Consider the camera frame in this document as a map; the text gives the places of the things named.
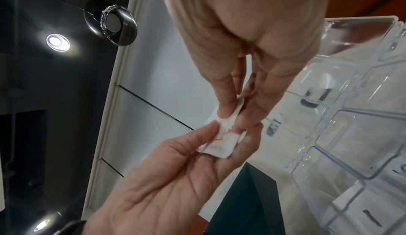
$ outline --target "glowing light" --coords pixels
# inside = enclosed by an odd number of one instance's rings
[[[50,220],[51,219],[47,219],[47,220],[44,220],[44,221],[40,222],[37,225],[37,227],[35,227],[34,232],[37,232],[37,231],[42,230],[43,228],[45,228],[48,225],[48,223],[50,222]]]
[[[58,34],[47,36],[47,44],[52,50],[57,52],[66,52],[71,46],[65,36]]]

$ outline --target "palm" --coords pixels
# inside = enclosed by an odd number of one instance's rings
[[[217,122],[164,141],[125,177],[94,219],[107,219],[105,230],[118,235],[182,234],[217,186],[258,148],[261,128],[248,131],[230,159],[196,152],[216,134]]]

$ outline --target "teal box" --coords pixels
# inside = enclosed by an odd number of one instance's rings
[[[286,235],[276,181],[245,163],[205,235]]]

